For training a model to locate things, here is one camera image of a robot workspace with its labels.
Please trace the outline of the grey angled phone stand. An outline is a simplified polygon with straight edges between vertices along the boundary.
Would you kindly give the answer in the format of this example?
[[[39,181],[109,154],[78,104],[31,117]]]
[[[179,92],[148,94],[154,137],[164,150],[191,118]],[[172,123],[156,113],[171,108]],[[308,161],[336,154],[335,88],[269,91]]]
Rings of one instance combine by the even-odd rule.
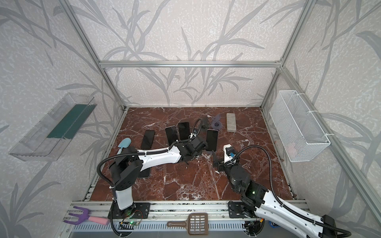
[[[209,118],[202,117],[199,124],[200,131],[207,131],[209,129]]]

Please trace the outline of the dark grey round phone stand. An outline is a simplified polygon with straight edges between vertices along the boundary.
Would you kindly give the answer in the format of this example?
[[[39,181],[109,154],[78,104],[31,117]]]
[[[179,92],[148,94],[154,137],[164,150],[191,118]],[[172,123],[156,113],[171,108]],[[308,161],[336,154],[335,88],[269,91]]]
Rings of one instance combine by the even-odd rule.
[[[212,119],[212,122],[211,122],[211,127],[214,129],[214,130],[221,130],[222,129],[222,122],[221,122],[221,115],[218,114],[216,115],[213,119]]]

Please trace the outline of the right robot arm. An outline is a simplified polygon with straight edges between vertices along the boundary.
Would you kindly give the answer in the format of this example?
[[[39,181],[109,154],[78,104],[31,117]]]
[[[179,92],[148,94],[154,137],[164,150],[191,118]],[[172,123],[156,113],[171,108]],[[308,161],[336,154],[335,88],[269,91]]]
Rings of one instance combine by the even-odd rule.
[[[252,180],[239,162],[241,154],[251,148],[259,149],[267,156],[271,189]],[[224,159],[215,161],[215,166],[226,174],[233,191],[241,196],[243,212],[247,216],[271,221],[300,238],[348,238],[352,235],[350,231],[338,228],[332,217],[314,215],[278,197],[273,190],[272,160],[263,147],[251,145],[236,152],[227,144],[223,152]]]

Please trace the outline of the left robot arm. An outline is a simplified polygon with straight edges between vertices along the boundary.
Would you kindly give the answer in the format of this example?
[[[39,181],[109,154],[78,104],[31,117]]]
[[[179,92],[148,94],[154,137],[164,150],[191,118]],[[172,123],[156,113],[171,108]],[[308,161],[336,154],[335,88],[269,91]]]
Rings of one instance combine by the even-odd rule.
[[[132,186],[142,171],[164,164],[187,163],[201,155],[207,147],[206,141],[199,136],[202,120],[198,119],[194,125],[198,129],[190,138],[176,140],[166,148],[120,153],[99,162],[96,171],[109,184],[113,205],[121,211],[134,206]]]

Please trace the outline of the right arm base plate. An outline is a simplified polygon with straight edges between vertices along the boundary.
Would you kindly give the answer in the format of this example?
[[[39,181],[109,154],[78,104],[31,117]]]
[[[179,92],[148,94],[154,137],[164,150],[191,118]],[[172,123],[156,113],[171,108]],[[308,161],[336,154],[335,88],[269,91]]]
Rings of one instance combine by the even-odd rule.
[[[227,203],[229,218],[238,219],[238,218],[247,218],[244,214],[244,206],[242,202],[229,201]]]

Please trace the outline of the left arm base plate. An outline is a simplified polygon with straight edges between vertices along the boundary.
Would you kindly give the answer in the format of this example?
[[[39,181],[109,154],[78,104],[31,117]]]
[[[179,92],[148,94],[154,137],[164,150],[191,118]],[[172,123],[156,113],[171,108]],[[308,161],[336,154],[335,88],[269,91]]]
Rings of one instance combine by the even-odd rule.
[[[113,209],[110,209],[108,219],[147,219],[150,211],[149,202],[133,203],[126,209],[119,209],[118,204],[112,204]]]

